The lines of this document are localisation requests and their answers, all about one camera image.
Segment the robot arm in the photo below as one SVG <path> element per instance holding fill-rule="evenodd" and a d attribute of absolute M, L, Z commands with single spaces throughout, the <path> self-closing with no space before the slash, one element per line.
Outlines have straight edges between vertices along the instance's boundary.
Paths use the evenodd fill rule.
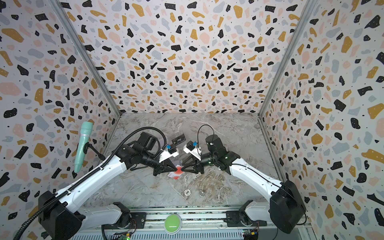
<path fill-rule="evenodd" d="M 238 154 L 227 151 L 217 135 L 210 135 L 205 141 L 209 152 L 204 154 L 196 142 L 189 141 L 184 146 L 184 151 L 191 154 L 193 159 L 181 170 L 203 174 L 205 166 L 215 165 L 240 178 L 270 203 L 268 210 L 252 200 L 247 201 L 240 208 L 241 222 L 250 225 L 256 220 L 272 221 L 281 231 L 290 233 L 306 211 L 295 184 L 289 180 L 282 183 L 255 169 Z"/>

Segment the pink speckle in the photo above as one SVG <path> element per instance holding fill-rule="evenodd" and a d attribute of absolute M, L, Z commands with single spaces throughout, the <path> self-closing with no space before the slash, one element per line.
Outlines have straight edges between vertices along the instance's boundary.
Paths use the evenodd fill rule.
<path fill-rule="evenodd" d="M 35 41 L 33 41 L 33 44 L 34 44 L 36 47 L 41 47 L 41 42 L 40 42 L 40 40 L 35 40 Z"/>
<path fill-rule="evenodd" d="M 155 42 L 157 42 L 159 39 L 158 38 L 156 38 L 154 35 L 151 35 L 151 39 L 152 39 L 152 41 L 155 43 Z"/>
<path fill-rule="evenodd" d="M 121 44 L 121 41 L 120 41 L 120 36 L 114 32 L 109 32 L 108 34 L 109 38 L 112 39 L 112 41 L 114 41 L 115 43 L 117 44 Z"/>
<path fill-rule="evenodd" d="M 204 43 L 204 44 L 208 44 L 209 43 L 209 35 L 207 33 L 202 33 L 200 34 L 200 40 Z"/>
<path fill-rule="evenodd" d="M 16 176 L 19 179 L 24 180 L 24 182 L 29 180 L 28 166 L 25 162 L 20 165 L 19 169 L 17 170 Z"/>
<path fill-rule="evenodd" d="M 6 163 L 6 164 L 4 164 L 4 167 L 7 170 L 14 170 L 16 168 L 16 165 L 15 164 Z"/>
<path fill-rule="evenodd" d="M 75 4 L 75 5 L 74 5 L 74 8 L 76 8 L 76 10 L 77 10 L 78 13 L 81 13 L 81 8 L 80 8 L 79 5 Z"/>
<path fill-rule="evenodd" d="M 151 12 L 151 10 L 150 10 L 148 5 L 145 7 L 145 10 L 147 11 L 149 16 L 152 16 L 152 12 Z"/>
<path fill-rule="evenodd" d="M 100 1 L 98 1 L 98 3 L 99 3 L 101 10 L 107 13 L 108 10 L 104 7 L 104 5 Z"/>
<path fill-rule="evenodd" d="M 33 137 L 33 141 L 43 140 L 43 139 L 44 139 L 44 136 L 40 134 L 35 134 L 35 136 Z"/>
<path fill-rule="evenodd" d="M 175 75 L 174 72 L 169 72 L 169 73 L 167 74 L 167 79 L 168 79 L 168 80 L 171 80 L 172 77 L 173 77 L 174 75 Z"/>
<path fill-rule="evenodd" d="M 384 118 L 380 118 L 376 124 L 376 134 L 379 137 L 384 137 Z"/>
<path fill-rule="evenodd" d="M 309 58 L 310 58 L 310 53 L 308 51 L 305 51 L 303 53 L 303 60 L 302 60 L 303 63 L 306 64 L 308 62 Z"/>
<path fill-rule="evenodd" d="M 19 30 L 20 32 L 24 33 L 25 35 L 27 35 L 28 37 L 31 37 L 31 33 L 28 32 L 25 28 L 23 28 L 22 25 L 19 26 Z"/>
<path fill-rule="evenodd" d="M 24 130 L 23 130 L 23 126 L 21 124 L 18 124 L 18 123 L 15 124 L 12 132 L 18 137 L 24 137 Z"/>
<path fill-rule="evenodd" d="M 17 96 L 21 93 L 15 83 L 0 83 L 0 92 L 4 95 Z"/>

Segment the black speckle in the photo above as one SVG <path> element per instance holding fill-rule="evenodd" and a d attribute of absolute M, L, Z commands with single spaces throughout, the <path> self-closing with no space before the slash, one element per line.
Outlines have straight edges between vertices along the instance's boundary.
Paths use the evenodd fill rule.
<path fill-rule="evenodd" d="M 293 6 L 290 6 L 287 8 L 287 11 L 295 11 L 297 8 L 297 4 L 293 5 Z"/>
<path fill-rule="evenodd" d="M 356 118 L 351 118 L 351 125 L 353 128 L 360 129 L 359 120 Z"/>
<path fill-rule="evenodd" d="M 39 20 L 39 22 L 40 22 L 40 21 L 43 21 L 43 20 L 48 20 L 47 16 L 45 16 L 45 13 L 35 15 L 35 18 L 36 18 L 37 20 Z"/>
<path fill-rule="evenodd" d="M 166 9 L 176 10 L 176 4 L 165 3 Z"/>
<path fill-rule="evenodd" d="M 378 27 L 380 21 L 380 16 L 376 15 L 366 26 L 365 28 L 376 28 Z"/>
<path fill-rule="evenodd" d="M 316 23 L 317 23 L 318 21 L 319 21 L 318 18 L 316 18 L 316 19 L 312 19 L 312 20 L 310 21 L 310 24 L 316 25 Z"/>
<path fill-rule="evenodd" d="M 69 59 L 67 60 L 67 62 L 68 62 L 69 64 L 75 63 L 75 61 L 76 61 L 76 58 L 75 58 L 73 55 L 71 55 L 71 56 L 69 57 Z"/>
<path fill-rule="evenodd" d="M 3 116 L 4 118 L 11 118 L 16 116 L 16 114 L 17 114 L 17 108 L 13 108 L 11 110 L 6 110 Z"/>
<path fill-rule="evenodd" d="M 27 69 L 23 68 L 22 66 L 17 65 L 17 69 L 19 69 L 20 75 L 26 75 L 26 76 L 29 75 L 29 71 Z"/>
<path fill-rule="evenodd" d="M 265 6 L 265 11 L 269 11 L 269 12 L 273 12 L 273 13 L 274 13 L 274 12 L 275 12 L 275 8 L 276 8 L 276 7 L 273 7 L 273 6 L 267 6 L 267 5 L 266 5 L 266 6 Z"/>
<path fill-rule="evenodd" d="M 196 8 L 197 2 L 193 2 L 187 5 L 187 8 Z"/>
<path fill-rule="evenodd" d="M 83 2 L 83 7 L 92 7 L 92 1 L 88 0 L 88 1 Z"/>

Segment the terrazzo wallpaper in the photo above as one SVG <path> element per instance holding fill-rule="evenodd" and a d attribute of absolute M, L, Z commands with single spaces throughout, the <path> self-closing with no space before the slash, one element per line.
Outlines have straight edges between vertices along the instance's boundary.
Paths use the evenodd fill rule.
<path fill-rule="evenodd" d="M 91 141 L 101 150 L 117 116 L 45 1 L 0 1 L 0 22 L 0 239 L 12 239 L 39 195 L 97 164 L 88 152 L 73 172 L 82 122 L 94 123 Z M 23 239 L 47 236 L 36 220 Z"/>
<path fill-rule="evenodd" d="M 321 1 L 261 116 L 318 239 L 384 239 L 384 1 Z"/>
<path fill-rule="evenodd" d="M 302 0 L 63 0 L 122 112 L 258 112 Z"/>

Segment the gray speckle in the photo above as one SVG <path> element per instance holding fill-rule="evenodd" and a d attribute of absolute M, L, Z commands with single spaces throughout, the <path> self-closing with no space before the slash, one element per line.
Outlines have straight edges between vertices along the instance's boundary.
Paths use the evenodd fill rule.
<path fill-rule="evenodd" d="M 10 186 L 8 189 L 1 191 L 0 195 L 2 195 L 4 193 L 10 193 L 10 192 L 20 192 L 21 186 L 22 186 L 21 184 L 14 184 L 14 185 Z"/>
<path fill-rule="evenodd" d="M 355 70 L 352 71 L 352 75 L 353 75 L 352 83 L 355 83 L 358 77 L 361 76 L 361 66 L 356 67 Z"/>
<path fill-rule="evenodd" d="M 196 64 L 196 70 L 197 71 L 201 71 L 203 69 L 203 61 L 199 61 L 197 64 Z"/>
<path fill-rule="evenodd" d="M 325 54 L 324 62 L 325 63 L 329 62 L 329 55 L 328 55 L 328 53 Z"/>
<path fill-rule="evenodd" d="M 51 138 L 55 137 L 55 134 L 53 132 L 47 132 L 47 135 L 50 136 Z"/>
<path fill-rule="evenodd" d="M 329 30 L 328 32 L 325 33 L 325 35 L 326 35 L 328 38 L 333 38 L 334 36 L 336 36 L 336 34 L 337 34 L 340 30 L 341 30 L 341 28 L 338 27 L 338 28 Z"/>
<path fill-rule="evenodd" d="M 61 84 L 67 84 L 69 83 L 67 76 L 60 74 L 57 76 L 57 82 Z"/>
<path fill-rule="evenodd" d="M 119 61 L 118 62 L 118 68 L 120 71 L 125 71 L 125 67 L 124 67 L 124 62 L 123 61 Z"/>
<path fill-rule="evenodd" d="M 243 54 L 242 54 L 240 51 L 236 51 L 236 52 L 233 54 L 233 57 L 234 57 L 237 61 L 240 61 L 240 60 L 243 58 Z"/>
<path fill-rule="evenodd" d="M 41 8 L 44 6 L 44 1 L 43 0 L 36 0 L 36 7 Z"/>
<path fill-rule="evenodd" d="M 30 104 L 32 100 L 28 98 L 20 98 L 19 101 L 17 101 L 18 104 Z"/>
<path fill-rule="evenodd" d="M 15 56 L 15 59 L 16 59 L 17 61 L 22 62 L 22 63 L 25 63 L 25 64 L 28 63 L 28 59 L 25 58 L 25 57 L 23 57 L 23 56 L 20 56 L 20 57 L 16 57 L 16 56 Z"/>
<path fill-rule="evenodd" d="M 162 18 L 161 19 L 161 24 L 166 27 L 168 29 L 168 31 L 170 30 L 169 28 L 169 22 L 167 20 L 165 20 L 165 18 Z"/>
<path fill-rule="evenodd" d="M 147 33 L 153 33 L 151 27 L 150 27 L 148 24 L 143 23 L 143 24 L 141 25 L 141 27 L 144 28 L 144 30 L 145 30 Z"/>
<path fill-rule="evenodd" d="M 13 137 L 11 136 L 5 136 L 5 139 L 2 140 L 2 142 L 11 142 L 11 141 L 13 141 Z"/>
<path fill-rule="evenodd" d="M 231 30 L 231 27 L 229 27 L 227 24 L 224 24 L 224 28 L 227 32 L 229 32 Z"/>
<path fill-rule="evenodd" d="M 341 93 L 341 91 L 339 91 L 339 90 L 333 90 L 332 91 L 332 96 L 333 97 L 338 97 L 340 95 L 340 93 Z"/>
<path fill-rule="evenodd" d="M 156 50 L 153 50 L 151 55 L 156 58 L 157 60 L 161 60 L 161 53 L 156 51 Z"/>
<path fill-rule="evenodd" d="M 61 150 L 60 148 L 57 149 L 57 154 L 59 156 L 62 156 L 64 154 L 63 150 Z"/>
<path fill-rule="evenodd" d="M 339 61 L 334 59 L 332 60 L 332 72 L 337 73 L 339 71 Z"/>
<path fill-rule="evenodd" d="M 364 212 L 358 219 L 363 223 L 364 226 L 367 226 L 369 224 L 369 216 L 368 216 L 368 208 L 365 208 Z"/>
<path fill-rule="evenodd" d="M 187 18 L 187 20 L 188 20 L 189 23 L 194 23 L 195 22 L 195 20 L 193 20 L 192 18 Z"/>
<path fill-rule="evenodd" d="M 35 203 L 34 202 L 27 202 L 25 204 L 25 210 L 31 209 Z"/>
<path fill-rule="evenodd" d="M 374 96 L 370 96 L 369 98 L 368 98 L 368 101 L 370 101 L 370 102 L 373 102 L 373 101 L 375 101 L 376 100 L 376 98 L 374 97 Z"/>
<path fill-rule="evenodd" d="M 319 183 L 315 182 L 314 186 L 318 192 L 325 192 L 325 189 Z"/>
<path fill-rule="evenodd" d="M 186 48 L 186 47 L 188 47 L 188 46 L 189 46 L 189 42 L 188 42 L 188 40 L 186 39 L 186 40 L 185 40 L 185 43 L 183 44 L 183 47 Z"/>
<path fill-rule="evenodd" d="M 42 77 L 44 77 L 44 75 L 38 75 L 38 74 L 35 74 L 35 75 L 33 76 L 33 78 L 36 79 L 36 80 L 41 80 Z"/>
<path fill-rule="evenodd" d="M 334 212 L 335 212 L 335 214 L 336 214 L 337 216 L 339 216 L 339 217 L 342 215 L 342 212 L 341 212 L 340 209 L 338 209 L 338 208 L 335 208 Z"/>
<path fill-rule="evenodd" d="M 321 99 L 321 90 L 320 89 L 314 90 L 313 91 L 313 101 L 316 103 L 320 99 Z"/>
<path fill-rule="evenodd" d="M 332 149 L 335 154 L 339 154 L 341 152 L 347 151 L 349 149 L 349 144 L 347 142 L 338 142 L 332 147 Z"/>
<path fill-rule="evenodd" d="M 1 13 L 0 13 L 0 22 L 4 23 L 5 25 L 9 25 L 11 23 L 9 19 L 6 16 L 2 15 Z"/>
<path fill-rule="evenodd" d="M 119 12 L 121 11 L 122 9 L 122 6 L 121 6 L 121 0 L 117 0 L 116 3 L 114 5 L 112 5 L 111 7 L 112 11 L 114 12 Z"/>
<path fill-rule="evenodd" d="M 43 38 L 45 39 L 45 41 L 47 41 L 49 43 L 53 43 L 56 45 L 56 42 L 52 40 L 52 37 L 50 35 L 45 34 L 45 33 L 43 33 L 42 35 L 43 35 Z"/>
<path fill-rule="evenodd" d="M 349 109 L 349 110 L 348 110 L 348 114 L 349 114 L 349 115 L 357 116 L 357 115 L 359 114 L 359 111 L 360 111 L 360 107 L 355 108 L 355 109 Z"/>
<path fill-rule="evenodd" d="M 361 36 L 361 34 L 362 34 L 362 28 L 360 28 L 360 29 L 356 29 L 356 30 L 355 30 L 355 33 L 353 34 L 353 37 L 354 37 L 354 38 L 358 38 L 358 37 Z"/>
<path fill-rule="evenodd" d="M 262 22 L 260 22 L 260 20 L 257 20 L 256 23 L 255 23 L 255 27 L 257 28 L 257 30 L 259 30 L 259 32 L 262 31 L 262 25 L 263 24 L 262 24 Z"/>
<path fill-rule="evenodd" d="M 243 34 L 244 33 L 243 28 L 240 25 L 236 25 L 233 28 L 236 30 L 237 34 Z"/>
<path fill-rule="evenodd" d="M 370 145 L 372 142 L 373 136 L 370 132 L 365 132 L 364 142 L 367 145 Z"/>
<path fill-rule="evenodd" d="M 44 57 L 44 53 L 37 51 L 34 48 L 29 49 L 27 53 L 28 53 L 28 55 L 34 56 L 36 58 L 43 58 Z"/>
<path fill-rule="evenodd" d="M 225 2 L 221 2 L 219 5 L 214 7 L 213 12 L 221 13 L 223 11 L 224 6 L 225 6 Z"/>
<path fill-rule="evenodd" d="M 49 124 L 40 115 L 35 117 L 35 121 L 36 121 L 36 127 L 40 128 L 43 131 L 48 129 Z"/>
<path fill-rule="evenodd" d="M 323 226 L 323 219 L 321 218 L 321 215 L 319 213 L 317 214 L 316 223 L 319 226 L 319 228 Z"/>

